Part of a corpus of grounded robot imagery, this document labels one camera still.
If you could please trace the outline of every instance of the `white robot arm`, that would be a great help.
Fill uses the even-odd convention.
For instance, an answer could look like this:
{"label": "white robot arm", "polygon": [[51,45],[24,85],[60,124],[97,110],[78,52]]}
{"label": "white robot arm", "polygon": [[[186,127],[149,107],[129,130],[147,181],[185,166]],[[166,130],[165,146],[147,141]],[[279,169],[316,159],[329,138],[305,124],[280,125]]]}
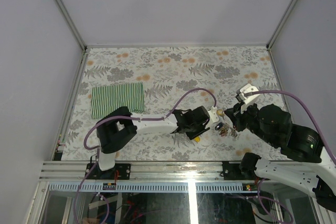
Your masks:
{"label": "white robot arm", "polygon": [[219,121],[216,111],[217,107],[211,107],[207,111],[201,106],[194,110],[174,110],[169,116],[166,116],[130,113],[127,107],[120,107],[102,120],[113,116],[131,116],[138,120],[115,119],[97,128],[101,150],[98,161],[99,168],[101,171],[112,169],[115,165],[116,152],[138,134],[185,133],[189,139],[194,139]]}

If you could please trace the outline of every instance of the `glass panel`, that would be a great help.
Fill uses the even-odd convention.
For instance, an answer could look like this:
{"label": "glass panel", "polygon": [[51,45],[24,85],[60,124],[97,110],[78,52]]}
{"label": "glass panel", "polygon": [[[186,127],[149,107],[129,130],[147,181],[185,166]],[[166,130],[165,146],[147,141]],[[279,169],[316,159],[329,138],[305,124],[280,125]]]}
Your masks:
{"label": "glass panel", "polygon": [[[108,224],[213,224],[277,223],[265,213],[255,194],[196,193],[192,183],[187,193],[80,193],[76,202],[79,223],[100,224],[108,213]],[[76,193],[51,191],[40,223],[76,223],[73,203]],[[304,193],[280,184],[263,185],[262,196],[280,201],[293,214],[295,224],[317,223],[310,198]],[[287,211],[263,201],[267,210],[289,222]]]}

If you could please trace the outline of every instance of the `small electronic component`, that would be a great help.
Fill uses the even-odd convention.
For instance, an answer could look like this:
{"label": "small electronic component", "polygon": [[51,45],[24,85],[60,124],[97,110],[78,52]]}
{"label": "small electronic component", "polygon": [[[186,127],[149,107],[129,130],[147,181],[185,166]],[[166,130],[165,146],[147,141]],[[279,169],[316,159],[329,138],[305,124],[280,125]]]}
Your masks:
{"label": "small electronic component", "polygon": [[224,126],[224,123],[220,122],[216,125],[215,130],[219,131]]}

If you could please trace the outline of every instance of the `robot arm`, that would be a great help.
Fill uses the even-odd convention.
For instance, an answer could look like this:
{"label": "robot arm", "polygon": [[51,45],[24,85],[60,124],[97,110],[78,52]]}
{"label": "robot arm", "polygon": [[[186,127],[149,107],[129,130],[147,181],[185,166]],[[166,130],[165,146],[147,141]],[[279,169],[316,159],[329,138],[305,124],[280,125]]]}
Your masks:
{"label": "robot arm", "polygon": [[336,166],[323,146],[319,134],[304,126],[293,124],[291,115],[274,104],[262,107],[255,104],[257,95],[247,94],[258,89],[250,84],[237,91],[238,103],[224,113],[237,131],[249,129],[274,148],[280,148],[288,158],[303,162],[316,174],[300,173],[273,165],[253,153],[246,153],[239,166],[246,177],[269,178],[316,198],[317,202],[336,211]]}
{"label": "robot arm", "polygon": [[166,116],[136,114],[131,113],[127,107],[120,107],[102,120],[113,116],[131,116],[139,120],[115,119],[97,127],[101,150],[99,168],[102,171],[113,168],[116,152],[138,134],[185,133],[189,139],[194,139],[208,131],[213,123],[219,121],[216,111],[216,107],[207,111],[203,106],[200,106],[194,110],[174,110],[169,116]]}

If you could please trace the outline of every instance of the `black mount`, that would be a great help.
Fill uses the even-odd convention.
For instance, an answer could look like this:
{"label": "black mount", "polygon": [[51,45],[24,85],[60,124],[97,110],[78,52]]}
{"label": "black mount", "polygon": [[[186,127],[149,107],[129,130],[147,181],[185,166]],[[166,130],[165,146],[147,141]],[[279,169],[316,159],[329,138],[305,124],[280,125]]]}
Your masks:
{"label": "black mount", "polygon": [[[88,173],[93,165],[94,163],[87,164],[85,175]],[[117,180],[129,180],[131,175],[131,164],[115,164],[114,168],[104,171],[102,171],[99,168],[99,165],[97,165],[89,174],[87,179],[114,180],[116,174],[118,174]]]}
{"label": "black mount", "polygon": [[178,128],[173,133],[185,133],[190,140],[208,131],[205,128],[210,116],[203,106],[194,110],[174,110]]}
{"label": "black mount", "polygon": [[[131,116],[132,113],[124,106],[116,109],[102,120],[116,115]],[[122,125],[123,129],[120,130],[118,124]],[[105,154],[121,150],[136,134],[137,127],[133,124],[132,120],[126,119],[111,120],[97,128],[97,137],[100,140],[101,151]]]}

